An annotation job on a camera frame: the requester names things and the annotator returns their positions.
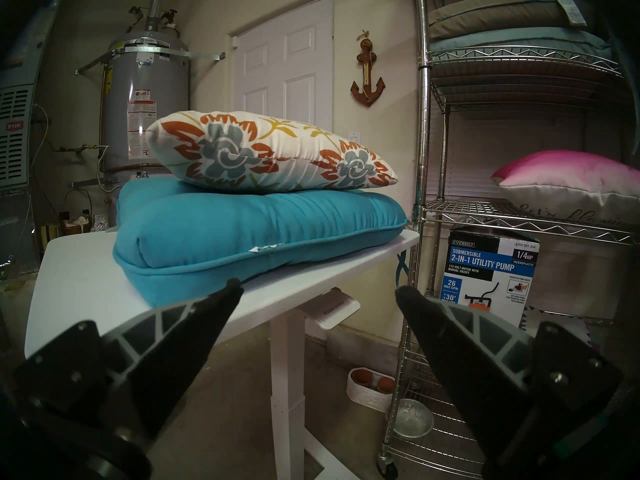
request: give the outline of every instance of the caster wheel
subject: caster wheel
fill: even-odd
[[[389,463],[388,465],[386,465],[384,471],[382,471],[378,463],[376,463],[376,468],[377,471],[382,475],[382,478],[385,480],[396,480],[398,478],[398,469],[393,463]]]

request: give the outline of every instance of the table leg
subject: table leg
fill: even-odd
[[[302,480],[305,445],[305,317],[271,320],[271,422],[278,480]]]

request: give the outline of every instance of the teal cushion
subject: teal cushion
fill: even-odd
[[[321,261],[395,238],[393,199],[362,191],[219,194],[172,178],[120,191],[113,258],[152,306],[206,296],[232,277]]]
[[[466,36],[452,37],[432,42],[429,49],[464,49],[490,46],[535,46],[548,49],[563,49],[576,53],[598,56],[611,60],[611,46],[593,34],[578,29],[563,27],[521,27],[497,31],[477,32]]]

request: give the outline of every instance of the table top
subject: table top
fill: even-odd
[[[90,232],[47,245],[33,291],[24,354],[28,358],[75,323],[91,319],[100,335],[151,307],[113,260],[117,232]],[[245,283],[244,294],[218,342],[257,327],[328,292],[360,271],[418,242],[403,230],[393,241],[315,263],[278,268]]]

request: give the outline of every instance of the pink and white pillow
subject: pink and white pillow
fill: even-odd
[[[640,171],[604,156],[541,151],[491,179],[505,199],[533,215],[603,227],[640,224]]]

